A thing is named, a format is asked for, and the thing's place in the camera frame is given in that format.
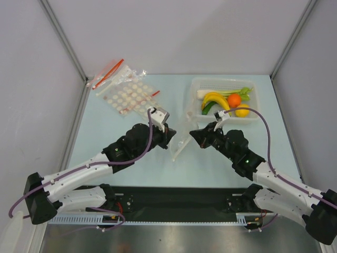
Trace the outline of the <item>clear dotted zip bag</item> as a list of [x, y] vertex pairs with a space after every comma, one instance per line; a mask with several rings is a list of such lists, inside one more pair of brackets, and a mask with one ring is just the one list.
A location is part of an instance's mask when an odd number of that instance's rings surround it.
[[171, 153], [172, 161], [175, 162], [177, 157], [182, 152], [182, 150], [191, 141], [192, 137], [190, 131], [198, 130], [199, 125], [197, 123], [197, 118], [194, 110], [194, 99], [191, 99], [186, 108], [184, 109], [182, 115], [179, 117], [177, 124], [174, 129], [176, 134], [172, 137], [169, 145], [169, 150]]

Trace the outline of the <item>yellow banana bunch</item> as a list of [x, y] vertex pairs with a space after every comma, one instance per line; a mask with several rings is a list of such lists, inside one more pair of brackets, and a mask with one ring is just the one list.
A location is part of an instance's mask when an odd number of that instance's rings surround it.
[[212, 101], [216, 102], [224, 110], [228, 111], [230, 109], [230, 106], [225, 97], [221, 96], [218, 93], [212, 92], [212, 93], [208, 93], [204, 97], [202, 105], [201, 105], [201, 110], [203, 110], [204, 107]]

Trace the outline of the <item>orange fruit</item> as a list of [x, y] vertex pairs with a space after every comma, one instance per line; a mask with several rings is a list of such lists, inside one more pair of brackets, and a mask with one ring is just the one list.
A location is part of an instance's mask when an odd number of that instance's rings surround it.
[[241, 104], [241, 97], [237, 93], [233, 93], [227, 97], [230, 108], [237, 108]]

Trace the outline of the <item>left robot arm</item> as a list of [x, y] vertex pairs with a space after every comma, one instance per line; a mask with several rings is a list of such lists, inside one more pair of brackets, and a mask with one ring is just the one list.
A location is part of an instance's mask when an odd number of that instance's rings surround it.
[[155, 147], [167, 149], [176, 131], [164, 123], [136, 124], [123, 136], [80, 166], [49, 176], [35, 172], [24, 188], [28, 218], [34, 225], [45, 223], [62, 211], [99, 208], [112, 210], [115, 193], [106, 184], [81, 190], [92, 179], [117, 173], [145, 156]]

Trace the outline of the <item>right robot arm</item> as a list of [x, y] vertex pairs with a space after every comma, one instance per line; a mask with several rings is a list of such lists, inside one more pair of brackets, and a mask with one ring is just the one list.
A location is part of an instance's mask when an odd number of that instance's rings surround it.
[[278, 173], [249, 149], [241, 130], [223, 133], [215, 126], [212, 122], [190, 135], [200, 148], [213, 147], [232, 162], [238, 175], [254, 182], [243, 198], [244, 208], [278, 213], [300, 224], [318, 242], [331, 245], [336, 238], [336, 192], [323, 192]]

